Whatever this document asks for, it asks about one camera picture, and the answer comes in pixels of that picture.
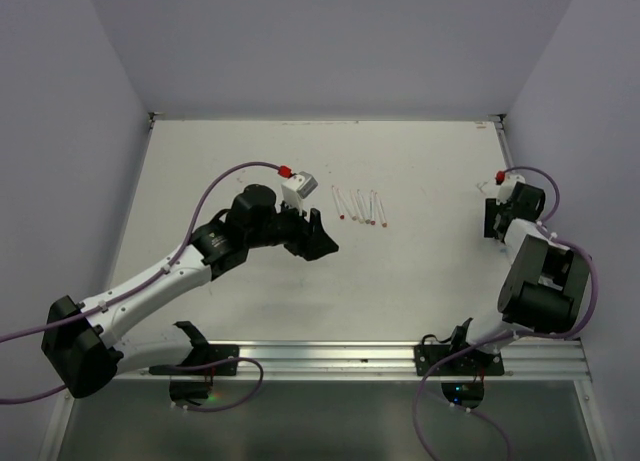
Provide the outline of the white pen grey tip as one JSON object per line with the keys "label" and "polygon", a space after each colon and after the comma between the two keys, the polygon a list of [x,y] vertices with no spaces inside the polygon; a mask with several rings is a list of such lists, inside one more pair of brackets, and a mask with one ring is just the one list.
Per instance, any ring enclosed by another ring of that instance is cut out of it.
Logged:
{"label": "white pen grey tip", "polygon": [[365,224],[369,225],[370,224],[370,222],[369,222],[369,208],[368,208],[367,202],[365,201],[365,198],[364,198],[362,192],[359,189],[356,190],[356,202],[358,204],[358,209],[359,209],[359,212],[361,214],[362,221]]}

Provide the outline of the white pen magenta tip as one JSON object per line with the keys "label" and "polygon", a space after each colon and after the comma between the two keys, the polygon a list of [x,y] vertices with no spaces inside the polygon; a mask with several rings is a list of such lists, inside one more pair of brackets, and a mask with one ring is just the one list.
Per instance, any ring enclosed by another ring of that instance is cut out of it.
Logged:
{"label": "white pen magenta tip", "polygon": [[371,226],[376,224],[375,193],[373,190],[369,192],[369,222]]}

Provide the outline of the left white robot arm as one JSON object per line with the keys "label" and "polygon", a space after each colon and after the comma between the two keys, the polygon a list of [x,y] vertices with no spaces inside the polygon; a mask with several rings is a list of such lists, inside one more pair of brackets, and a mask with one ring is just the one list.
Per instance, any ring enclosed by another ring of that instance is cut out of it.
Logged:
{"label": "left white robot arm", "polygon": [[158,341],[136,343],[129,332],[174,299],[243,264],[250,250],[272,246],[306,261],[339,249],[318,209],[278,203],[270,188],[250,185],[165,260],[81,302],[68,296],[56,300],[41,349],[75,398],[93,395],[116,375],[142,367],[175,365],[197,373],[207,364],[208,350],[192,323],[176,322]]}

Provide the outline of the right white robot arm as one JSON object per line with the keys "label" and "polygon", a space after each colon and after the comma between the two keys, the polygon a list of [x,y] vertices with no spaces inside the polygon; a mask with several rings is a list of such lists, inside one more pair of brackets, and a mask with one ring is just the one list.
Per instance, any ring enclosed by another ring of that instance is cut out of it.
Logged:
{"label": "right white robot arm", "polygon": [[546,194],[521,175],[505,174],[485,200],[483,235],[504,249],[510,268],[494,314],[470,318],[452,332],[445,360],[468,373],[481,353],[496,355],[525,336],[556,337],[578,321],[589,265],[578,251],[543,230]]}

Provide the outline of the aluminium front rail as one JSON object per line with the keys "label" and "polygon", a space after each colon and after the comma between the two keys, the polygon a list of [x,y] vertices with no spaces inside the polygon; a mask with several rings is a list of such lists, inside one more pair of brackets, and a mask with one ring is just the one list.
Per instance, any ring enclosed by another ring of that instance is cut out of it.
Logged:
{"label": "aluminium front rail", "polygon": [[[415,341],[214,341],[215,348],[229,348],[231,357],[252,358],[269,381],[417,381]],[[189,342],[163,338],[142,343],[127,338],[118,348],[120,377],[148,376],[155,366],[181,361]],[[477,368],[467,374],[431,381],[586,381],[591,378],[579,342],[520,340],[501,351],[502,375]]]}

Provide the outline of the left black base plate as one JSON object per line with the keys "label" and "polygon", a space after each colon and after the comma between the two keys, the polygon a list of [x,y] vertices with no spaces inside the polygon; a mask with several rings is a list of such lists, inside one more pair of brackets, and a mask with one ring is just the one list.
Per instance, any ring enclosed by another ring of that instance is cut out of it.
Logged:
{"label": "left black base plate", "polygon": [[237,344],[209,344],[194,348],[178,366],[154,366],[151,375],[166,376],[235,376],[237,374],[240,347]]}

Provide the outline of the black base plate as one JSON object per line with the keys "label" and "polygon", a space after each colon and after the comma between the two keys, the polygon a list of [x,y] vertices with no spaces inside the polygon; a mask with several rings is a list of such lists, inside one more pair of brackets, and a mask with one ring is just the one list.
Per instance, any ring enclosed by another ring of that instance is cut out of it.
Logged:
{"label": "black base plate", "polygon": [[178,366],[154,366],[151,375],[166,376],[235,376],[237,374],[240,347],[237,344],[209,344],[194,348]]}
{"label": "black base plate", "polygon": [[[416,374],[423,376],[433,365],[452,355],[450,345],[415,345],[413,360]],[[503,376],[505,368],[502,356],[483,353],[478,350],[456,357],[435,370],[434,376]]]}

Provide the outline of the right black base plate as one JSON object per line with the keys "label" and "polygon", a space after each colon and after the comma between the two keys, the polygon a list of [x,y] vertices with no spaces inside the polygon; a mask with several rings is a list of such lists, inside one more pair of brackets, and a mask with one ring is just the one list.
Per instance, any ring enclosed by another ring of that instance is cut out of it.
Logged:
{"label": "right black base plate", "polygon": [[[416,374],[423,376],[433,365],[452,355],[450,345],[415,345],[413,360]],[[483,353],[478,350],[456,357],[435,370],[434,376],[503,376],[505,368],[502,356]]]}

